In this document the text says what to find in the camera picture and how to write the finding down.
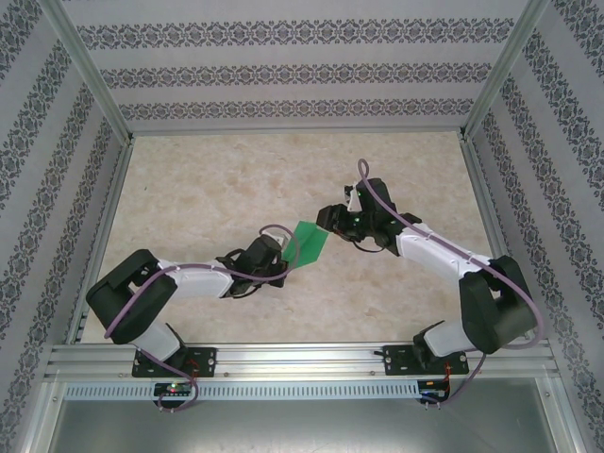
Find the black mounting bracket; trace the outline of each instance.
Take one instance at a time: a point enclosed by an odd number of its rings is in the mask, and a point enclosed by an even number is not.
[[[213,378],[216,369],[215,347],[189,347],[180,371],[193,378]],[[133,378],[180,378],[136,351],[132,365]]]
[[[444,375],[447,366],[450,375],[467,375],[470,372],[463,352],[454,352],[430,362],[426,367],[413,355],[412,344],[388,344],[374,354],[383,357],[386,376]]]

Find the black joint motor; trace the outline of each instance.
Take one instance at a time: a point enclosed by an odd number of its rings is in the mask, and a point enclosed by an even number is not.
[[[134,294],[132,286],[140,287],[158,270],[159,262],[149,250],[137,250],[90,288],[86,301],[104,328]],[[142,335],[175,291],[176,283],[171,277],[158,278],[113,330],[113,342],[126,344]]]
[[[368,179],[369,184],[391,209],[396,210],[396,205],[391,201],[386,184],[378,177]],[[344,186],[344,197],[346,201],[357,191],[357,197],[361,203],[360,211],[348,211],[346,205],[331,205],[319,211],[316,224],[340,236],[345,241],[360,243],[365,238],[373,238],[376,245],[383,247],[398,256],[396,247],[396,236],[404,228],[396,221],[390,212],[384,209],[371,195],[364,182],[357,184],[356,188]],[[416,224],[422,220],[412,214],[402,214],[405,220]]]
[[[253,277],[274,277],[287,270],[287,261],[281,258],[281,245],[266,234],[260,235],[247,250],[233,250],[217,260],[227,269]],[[233,277],[233,284],[223,297],[237,297],[247,294],[250,287],[259,288],[262,283],[244,277]],[[270,286],[282,288],[285,277],[269,281]]]
[[[490,265],[530,295],[520,266],[506,255]],[[463,331],[479,351],[493,354],[533,329],[537,322],[527,303],[508,285],[484,270],[468,272],[460,280]]]

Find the gray metal floor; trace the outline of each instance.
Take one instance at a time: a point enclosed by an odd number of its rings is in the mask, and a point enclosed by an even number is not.
[[[441,411],[413,400],[63,403],[52,452],[550,452],[532,379],[484,379]]]

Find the aluminum frame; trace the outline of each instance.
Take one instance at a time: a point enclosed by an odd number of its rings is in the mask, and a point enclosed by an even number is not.
[[[136,139],[128,139],[126,144],[122,147],[117,173],[109,188],[109,202],[105,207],[105,212],[103,212],[103,219],[97,234],[98,237],[92,249],[91,263],[88,266],[84,280],[82,281],[82,289],[91,288],[101,272],[101,264],[103,263],[105,250],[107,249],[107,244],[109,242],[109,234],[111,233],[111,227],[113,226],[113,219],[115,218],[115,212],[117,212],[122,189],[124,188],[124,182],[126,181],[126,174],[130,158],[132,157],[135,140]],[[86,292],[81,291],[79,298],[75,303],[74,317],[67,334],[68,344],[74,344],[78,341],[77,334],[83,328],[82,318],[86,316],[87,312],[88,304],[86,303]]]
[[[522,48],[529,39],[532,30],[539,22],[539,19],[548,4],[548,0],[527,1],[499,58],[493,65],[493,70],[489,73],[486,82],[484,82],[482,90],[480,90],[480,94],[470,109],[470,113],[461,128],[464,136],[473,137],[480,128],[482,119],[489,111],[499,89],[518,59],[518,56],[522,53]]]
[[[94,99],[98,102],[101,110],[103,110],[120,144],[126,143],[131,137],[132,132],[120,108],[113,99],[105,80],[103,80],[101,72],[94,64],[91,55],[86,49],[86,45],[79,36],[79,33],[77,33],[76,27],[69,18],[62,1],[40,0],[39,4],[44,16],[59,35],[75,67],[91,90]]]
[[[199,378],[208,382],[396,382],[404,377],[387,377],[383,359],[374,354],[385,344],[191,344],[218,349],[215,377]],[[59,422],[60,407],[70,384],[82,382],[166,382],[166,378],[131,376],[135,348],[130,345],[75,344],[53,347],[42,379],[41,394],[34,417],[25,434],[22,452],[47,451]],[[468,353],[471,369],[479,352]],[[425,375],[412,379],[437,379]],[[459,381],[463,377],[452,377]],[[548,341],[531,349],[497,351],[484,363],[479,379],[534,379],[542,399],[551,435],[559,451],[585,451],[577,423],[564,391],[557,363]]]

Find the metal base plate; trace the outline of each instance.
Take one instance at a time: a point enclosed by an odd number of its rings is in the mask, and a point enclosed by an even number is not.
[[[174,382],[149,382],[132,379],[128,382],[69,382],[65,401],[149,401],[167,394],[163,401],[191,399],[192,390],[182,379]],[[348,399],[418,399],[419,383],[415,379],[384,378],[378,380],[326,381],[227,381],[199,382],[199,399],[204,401],[298,401]]]
[[[180,371],[194,378],[213,378],[216,369],[215,347],[189,347],[187,361]],[[134,378],[181,378],[153,363],[137,351],[132,365]]]
[[[411,344],[387,344],[382,347],[382,354],[386,376],[444,375],[447,366],[450,375],[467,375],[470,372],[468,360],[462,352],[443,357],[428,368],[423,368],[413,356]]]
[[[217,351],[214,377],[197,381],[332,381],[382,380],[387,376],[384,358],[377,356],[384,346],[412,346],[411,343],[323,343],[323,344],[188,344],[189,348],[211,347]],[[45,382],[127,382],[133,377],[132,362],[136,349],[117,344],[57,344],[44,373]],[[466,353],[470,369],[474,369],[482,353]],[[423,371],[409,378],[438,380],[445,376]],[[500,349],[484,362],[476,379],[543,378],[558,376],[558,365],[547,341],[531,349]],[[453,379],[464,376],[453,374]],[[168,381],[172,377],[148,377]]]

